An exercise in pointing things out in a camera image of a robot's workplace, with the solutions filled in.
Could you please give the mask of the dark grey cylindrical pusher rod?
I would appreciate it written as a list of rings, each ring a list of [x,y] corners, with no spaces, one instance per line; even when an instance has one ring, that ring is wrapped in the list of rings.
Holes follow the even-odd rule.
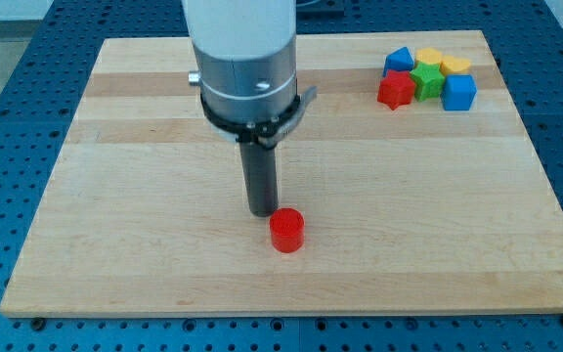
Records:
[[[250,212],[268,217],[278,209],[276,154],[258,144],[240,144],[243,178]]]

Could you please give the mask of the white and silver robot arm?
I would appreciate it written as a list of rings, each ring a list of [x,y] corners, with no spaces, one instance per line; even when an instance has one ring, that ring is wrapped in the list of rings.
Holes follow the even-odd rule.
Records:
[[[183,0],[204,114],[239,145],[251,213],[278,207],[275,134],[296,112],[294,0]]]

